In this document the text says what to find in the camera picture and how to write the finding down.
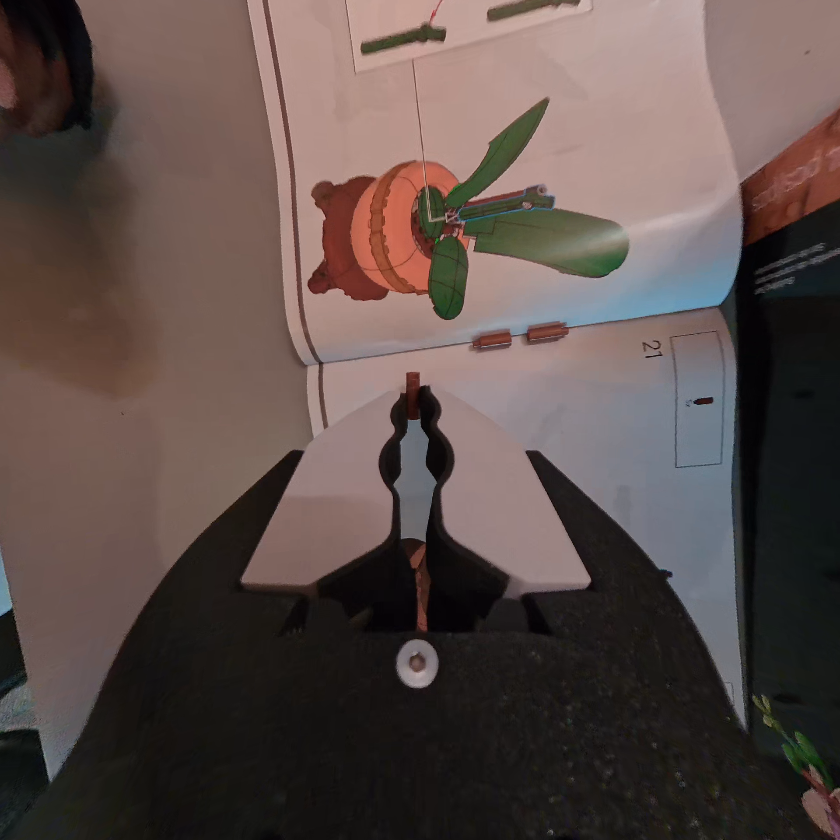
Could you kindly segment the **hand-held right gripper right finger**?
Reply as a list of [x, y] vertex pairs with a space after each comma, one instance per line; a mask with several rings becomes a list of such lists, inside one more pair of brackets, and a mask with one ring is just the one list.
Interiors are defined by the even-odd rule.
[[428, 385], [420, 389], [426, 468], [435, 478], [426, 532], [427, 628], [472, 632], [502, 602], [529, 629], [522, 599], [592, 586], [532, 459], [502, 426]]

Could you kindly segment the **grey desk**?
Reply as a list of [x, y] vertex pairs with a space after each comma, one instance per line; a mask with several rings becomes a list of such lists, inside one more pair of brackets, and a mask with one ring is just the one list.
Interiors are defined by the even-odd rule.
[[[838, 2], [703, 2], [740, 182], [838, 107]], [[248, 2], [80, 2], [91, 131], [2, 143], [2, 555], [48, 781], [152, 593], [312, 438]]]

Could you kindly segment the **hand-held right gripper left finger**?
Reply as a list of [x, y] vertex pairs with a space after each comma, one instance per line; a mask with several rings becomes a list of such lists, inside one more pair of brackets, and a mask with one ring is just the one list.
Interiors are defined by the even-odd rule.
[[316, 436], [300, 457], [240, 583], [371, 613], [374, 629], [412, 631], [415, 573], [402, 546], [406, 398], [385, 392]]

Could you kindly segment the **person's left hand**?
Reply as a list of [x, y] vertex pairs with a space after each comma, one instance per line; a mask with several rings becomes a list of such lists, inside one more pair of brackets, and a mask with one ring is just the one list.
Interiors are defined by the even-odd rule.
[[44, 46], [35, 28], [1, 11], [1, 138], [43, 138], [65, 123], [74, 97], [62, 51]]

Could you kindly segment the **white instruction booklet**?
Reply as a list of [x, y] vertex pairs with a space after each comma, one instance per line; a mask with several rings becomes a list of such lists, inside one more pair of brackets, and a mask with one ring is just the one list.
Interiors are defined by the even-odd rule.
[[409, 371], [472, 405], [671, 573], [745, 723], [719, 309], [742, 214], [704, 3], [248, 13], [313, 436]]

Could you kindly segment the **black orchid print box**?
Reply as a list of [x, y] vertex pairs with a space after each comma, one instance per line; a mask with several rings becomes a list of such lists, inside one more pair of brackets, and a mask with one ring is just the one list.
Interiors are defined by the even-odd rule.
[[742, 183], [734, 284], [749, 722], [838, 838], [838, 110]]

